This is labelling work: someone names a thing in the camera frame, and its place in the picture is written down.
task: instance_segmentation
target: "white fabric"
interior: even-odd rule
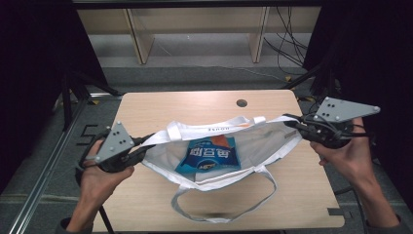
[[[146,152],[142,164],[180,185],[171,201],[173,208],[180,214],[196,221],[229,222],[243,214],[233,218],[195,218],[179,208],[177,198],[188,189],[219,189],[257,172],[274,184],[274,192],[269,197],[245,212],[257,209],[270,199],[277,189],[275,180],[265,166],[283,158],[302,138],[295,129],[289,128],[283,121],[297,120],[286,116],[271,121],[266,121],[262,116],[248,120],[244,116],[239,116],[226,122],[203,126],[189,126],[174,121],[141,145],[156,144]],[[235,139],[241,164],[239,170],[224,169],[190,175],[181,175],[175,171],[185,157],[190,140],[219,135]]]

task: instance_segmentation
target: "finger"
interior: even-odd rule
[[[102,144],[103,144],[103,139],[97,140],[96,143],[92,146],[91,150],[89,150],[89,155],[96,155]]]
[[[123,171],[113,174],[118,183],[122,182],[124,179],[131,177],[134,172],[134,167],[127,167]]]
[[[92,166],[96,166],[96,162],[94,160],[86,160],[83,162],[83,167],[85,168],[92,167]]]
[[[321,160],[319,160],[319,165],[320,166],[325,166],[325,165],[327,165],[329,162],[328,162],[328,160],[326,159],[326,158],[322,158]]]
[[[361,117],[353,119],[353,125],[355,126],[353,130],[354,133],[365,133],[365,129],[363,127],[364,125],[363,125]]]

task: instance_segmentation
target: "table surface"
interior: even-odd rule
[[[237,100],[247,101],[238,107]],[[115,121],[129,134],[141,137],[164,129],[173,120],[188,125],[205,125],[236,116],[265,116],[274,119],[284,113],[301,115],[292,91],[209,91],[133,93],[123,97]],[[302,140],[288,155],[268,166],[278,184],[275,196],[258,210],[230,223],[199,223],[177,214],[170,200],[178,185],[142,166],[135,166],[104,204],[115,231],[216,231],[274,230],[288,228],[341,227],[338,209],[319,156]],[[200,192],[192,190],[179,198],[191,215],[217,216],[241,213],[272,192],[262,175],[249,175],[228,187]],[[105,231],[100,217],[94,231]]]

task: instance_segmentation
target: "black cable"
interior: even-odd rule
[[[353,193],[355,194],[355,198],[356,198],[356,202],[357,202],[357,206],[358,206],[358,211],[359,211],[360,217],[361,217],[362,229],[363,229],[363,231],[364,231],[364,234],[367,234],[367,228],[366,228],[366,226],[365,226],[364,211],[363,211],[363,209],[362,209],[361,202],[360,202],[360,200],[359,200],[359,198],[358,198],[358,195],[357,195],[355,189],[354,189],[352,186],[348,186],[348,187],[345,187],[345,188],[343,188],[343,189],[334,191],[334,195],[336,195],[336,196],[337,196],[337,195],[342,195],[342,194],[347,193],[347,192],[350,192],[350,191],[353,191]]]
[[[293,33],[292,33],[292,23],[291,23],[292,8],[291,8],[291,7],[288,7],[288,24],[285,24],[285,21],[284,21],[282,15],[281,15],[281,13],[280,13],[279,8],[277,8],[277,12],[279,13],[279,16],[280,16],[280,18],[281,18],[281,20],[282,20],[282,24],[283,24],[283,26],[284,26],[284,28],[285,28],[285,33],[287,33],[288,36],[289,36],[289,37],[291,38],[291,40],[292,40],[292,44],[294,45],[295,54],[297,55],[298,59],[299,59],[300,62],[302,63],[301,58],[300,58],[300,55],[301,55],[302,58],[304,58],[304,56],[303,56],[303,54],[301,53],[301,51],[299,50],[299,48],[298,48],[298,46],[297,46],[297,44],[300,44],[300,45],[302,45],[302,44],[299,43],[299,42],[294,38]]]
[[[350,192],[350,191],[352,191],[352,190],[353,190],[353,188],[352,188],[351,186],[348,186],[348,187],[345,187],[345,188],[343,188],[343,189],[334,191],[334,195],[337,196],[337,195],[345,194],[345,193]]]
[[[294,44],[294,42],[289,41],[289,40],[287,40],[287,39],[285,39],[285,42],[287,42],[287,43],[289,43],[289,44]],[[298,46],[298,47],[301,47],[301,48],[304,49],[304,50],[307,50],[307,49],[308,49],[307,46],[302,45],[301,43],[297,44],[297,46]]]
[[[110,224],[109,217],[107,216],[106,211],[103,208],[103,206],[99,208],[99,212],[100,212],[100,216],[103,219],[104,225],[106,226],[107,232],[109,234],[115,234],[115,231],[113,230],[112,225]]]
[[[353,190],[353,193],[355,194],[356,201],[357,201],[357,206],[358,206],[358,210],[359,210],[359,212],[360,212],[362,229],[363,229],[363,231],[364,231],[364,234],[367,234],[367,228],[366,228],[366,226],[365,226],[364,211],[363,211],[363,209],[362,209],[361,202],[360,202],[360,200],[359,200],[359,198],[358,198],[358,195],[357,195],[356,191],[355,191],[354,189],[352,189],[352,190]]]
[[[286,41],[286,39],[285,39],[286,34],[288,34],[288,35],[290,36],[290,38],[292,39],[292,42],[293,42],[293,45],[294,45],[294,49],[296,50],[295,42],[294,42],[294,39],[293,39],[294,37],[290,35],[289,30],[288,30],[288,27],[286,26],[285,21],[284,21],[282,15],[281,15],[281,13],[280,13],[280,9],[279,9],[278,7],[277,7],[276,9],[277,9],[277,12],[279,13],[279,16],[280,16],[281,20],[282,20],[282,24],[283,24],[284,27],[285,27],[285,34],[284,34],[284,36],[283,36],[283,38],[282,38],[282,42],[281,42],[281,44],[280,44],[280,47],[279,47],[276,51],[281,51],[281,50],[282,50],[282,44],[283,44],[284,41]],[[295,58],[295,60],[297,60],[297,62],[299,62],[299,63],[297,63],[297,62],[294,62],[294,63],[297,64],[297,65],[299,65],[299,66],[303,66],[300,57],[299,57],[298,55],[297,55],[297,57],[298,57],[298,59]],[[280,52],[277,54],[277,64],[278,64],[278,66],[279,66],[279,69],[280,69],[282,72],[284,72],[285,74],[290,74],[290,75],[303,75],[303,74],[291,73],[291,72],[287,72],[287,71],[283,70],[283,69],[281,68],[281,66],[280,66]]]
[[[279,54],[282,54],[286,59],[289,59],[290,61],[294,62],[296,65],[301,66],[300,62],[297,58],[292,57],[291,55],[289,55],[288,53],[278,49],[277,47],[275,47],[273,44],[271,44],[267,38],[264,37],[264,41],[267,42],[267,44],[271,47],[271,49],[273,49],[274,51],[276,51]]]

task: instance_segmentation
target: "human hand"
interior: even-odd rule
[[[91,148],[89,155],[95,155],[103,141],[98,140]],[[94,161],[84,163],[85,170],[81,179],[81,194],[67,231],[81,231],[93,226],[99,208],[113,194],[115,188],[133,174],[134,168],[110,174],[101,170]]]
[[[353,120],[354,133],[365,133],[361,118]],[[373,227],[394,227],[399,221],[385,198],[373,172],[368,137],[354,137],[342,148],[330,149],[320,143],[310,142],[311,147],[323,157],[319,164],[331,163],[354,187]]]
[[[353,120],[354,133],[365,133],[361,118]],[[375,182],[368,137],[354,137],[342,148],[330,149],[320,143],[310,142],[311,147],[323,157],[319,164],[331,163],[352,185],[364,186]]]

